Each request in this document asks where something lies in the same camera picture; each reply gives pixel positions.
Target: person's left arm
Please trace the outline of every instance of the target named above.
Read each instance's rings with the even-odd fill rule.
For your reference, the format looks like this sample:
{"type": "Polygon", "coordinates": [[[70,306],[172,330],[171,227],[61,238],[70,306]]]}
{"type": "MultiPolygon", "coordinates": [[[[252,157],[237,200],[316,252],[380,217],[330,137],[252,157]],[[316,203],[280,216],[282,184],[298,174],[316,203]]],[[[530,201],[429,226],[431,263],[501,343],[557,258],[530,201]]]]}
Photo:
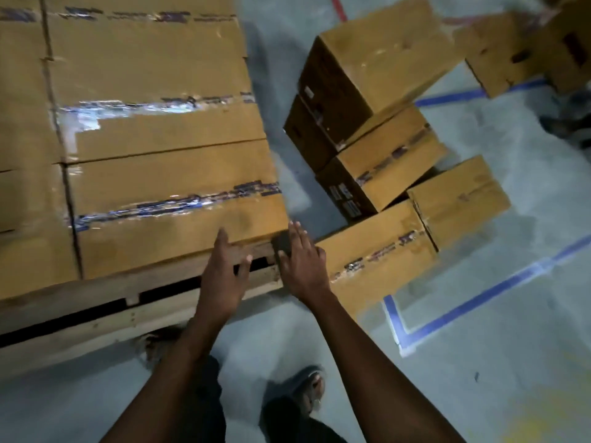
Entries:
{"type": "Polygon", "coordinates": [[[101,443],[169,441],[200,360],[209,354],[246,292],[252,257],[245,258],[234,275],[230,248],[226,231],[220,229],[202,275],[195,316],[101,443]]]}

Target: person's left hand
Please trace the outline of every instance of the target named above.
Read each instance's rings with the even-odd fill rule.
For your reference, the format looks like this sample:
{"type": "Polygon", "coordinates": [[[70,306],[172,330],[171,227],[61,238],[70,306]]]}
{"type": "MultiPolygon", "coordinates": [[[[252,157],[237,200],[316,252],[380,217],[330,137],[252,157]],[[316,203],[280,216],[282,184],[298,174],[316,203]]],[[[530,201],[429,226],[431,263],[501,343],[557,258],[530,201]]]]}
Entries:
{"type": "Polygon", "coordinates": [[[247,290],[252,255],[240,262],[238,274],[234,275],[231,249],[226,231],[220,229],[201,278],[195,315],[216,324],[224,324],[234,315],[247,290]]]}

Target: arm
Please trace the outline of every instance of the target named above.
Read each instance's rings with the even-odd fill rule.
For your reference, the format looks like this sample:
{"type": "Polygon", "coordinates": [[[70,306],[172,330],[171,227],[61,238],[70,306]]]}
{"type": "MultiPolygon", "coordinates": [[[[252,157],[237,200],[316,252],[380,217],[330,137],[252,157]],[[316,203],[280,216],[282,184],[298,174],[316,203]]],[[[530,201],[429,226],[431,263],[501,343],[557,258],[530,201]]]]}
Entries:
{"type": "Polygon", "coordinates": [[[326,254],[290,223],[291,257],[280,252],[285,285],[314,314],[368,443],[462,437],[386,357],[330,290],[326,254]]]}
{"type": "Polygon", "coordinates": [[[220,229],[203,272],[195,316],[102,443],[170,440],[183,396],[199,361],[209,354],[246,292],[252,256],[241,262],[235,276],[229,250],[227,234],[220,229]]]}

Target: wooden pallet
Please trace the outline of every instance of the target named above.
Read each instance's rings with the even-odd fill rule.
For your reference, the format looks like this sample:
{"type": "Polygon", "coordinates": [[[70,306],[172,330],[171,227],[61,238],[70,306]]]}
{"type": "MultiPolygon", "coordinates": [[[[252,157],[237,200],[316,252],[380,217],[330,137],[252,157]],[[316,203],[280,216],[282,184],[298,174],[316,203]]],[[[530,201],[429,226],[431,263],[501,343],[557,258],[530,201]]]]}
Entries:
{"type": "MultiPolygon", "coordinates": [[[[254,260],[245,298],[281,288],[271,243],[246,248],[254,260]]],[[[242,254],[233,251],[234,264],[242,254]]],[[[189,256],[0,301],[0,379],[187,321],[208,260],[189,256]]]]}

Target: blue floor marking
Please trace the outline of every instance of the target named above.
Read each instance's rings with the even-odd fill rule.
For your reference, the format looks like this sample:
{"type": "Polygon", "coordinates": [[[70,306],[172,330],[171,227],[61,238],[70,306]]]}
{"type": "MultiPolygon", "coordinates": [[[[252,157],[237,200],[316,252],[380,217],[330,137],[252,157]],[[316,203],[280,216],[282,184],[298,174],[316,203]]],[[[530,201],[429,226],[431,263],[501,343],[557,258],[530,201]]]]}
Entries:
{"type": "Polygon", "coordinates": [[[528,267],[520,270],[515,275],[507,278],[505,281],[502,281],[496,286],[485,290],[476,297],[469,299],[448,313],[443,314],[441,317],[410,333],[407,333],[406,329],[404,329],[404,325],[400,318],[400,314],[398,313],[398,309],[396,308],[394,298],[391,295],[388,295],[388,297],[384,298],[384,304],[390,317],[395,337],[398,340],[398,346],[401,350],[408,350],[411,347],[414,347],[417,345],[417,343],[440,330],[444,326],[449,325],[449,323],[453,322],[455,319],[475,310],[477,307],[484,305],[494,297],[498,297],[500,294],[507,292],[508,290],[511,290],[520,284],[528,283],[534,278],[548,273],[557,265],[563,263],[565,260],[572,257],[576,253],[587,249],[590,245],[591,234],[565,247],[551,258],[543,258],[539,261],[536,261],[528,267]]]}
{"type": "MultiPolygon", "coordinates": [[[[507,90],[506,93],[511,93],[514,91],[525,91],[531,90],[533,88],[538,87],[545,87],[548,85],[548,81],[546,79],[535,79],[533,81],[523,82],[522,84],[517,84],[507,90]]],[[[466,90],[466,91],[459,91],[456,93],[448,93],[442,94],[437,96],[427,96],[424,98],[417,99],[414,103],[417,107],[435,107],[441,106],[443,104],[451,104],[451,103],[459,103],[459,102],[466,102],[471,101],[477,98],[486,98],[486,92],[482,88],[475,88],[473,90],[466,90]]]]}

